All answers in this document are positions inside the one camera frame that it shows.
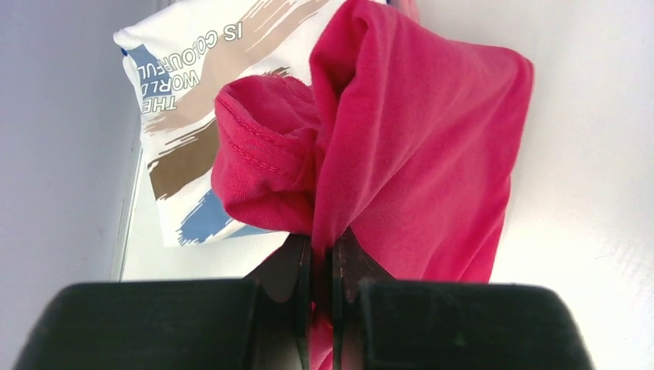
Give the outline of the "magenta t shirt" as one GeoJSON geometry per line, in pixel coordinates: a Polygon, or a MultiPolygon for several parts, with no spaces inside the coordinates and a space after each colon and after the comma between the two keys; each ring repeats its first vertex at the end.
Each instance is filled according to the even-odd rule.
{"type": "Polygon", "coordinates": [[[331,369],[325,254],[347,229],[396,278],[489,280],[534,67],[372,1],[340,6],[309,65],[221,89],[211,183],[235,220],[311,237],[310,365],[331,369]]]}

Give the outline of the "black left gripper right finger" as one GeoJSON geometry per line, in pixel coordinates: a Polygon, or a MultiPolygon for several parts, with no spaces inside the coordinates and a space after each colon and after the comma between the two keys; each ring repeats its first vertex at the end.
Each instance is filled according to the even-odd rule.
{"type": "Polygon", "coordinates": [[[347,230],[332,247],[336,369],[590,369],[547,288],[393,278],[347,230]]]}

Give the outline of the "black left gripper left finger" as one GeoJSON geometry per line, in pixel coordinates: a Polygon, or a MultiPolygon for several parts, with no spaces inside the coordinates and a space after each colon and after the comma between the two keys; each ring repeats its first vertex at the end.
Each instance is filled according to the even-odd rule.
{"type": "Polygon", "coordinates": [[[17,369],[307,369],[310,240],[289,235],[242,278],[74,284],[17,369]]]}

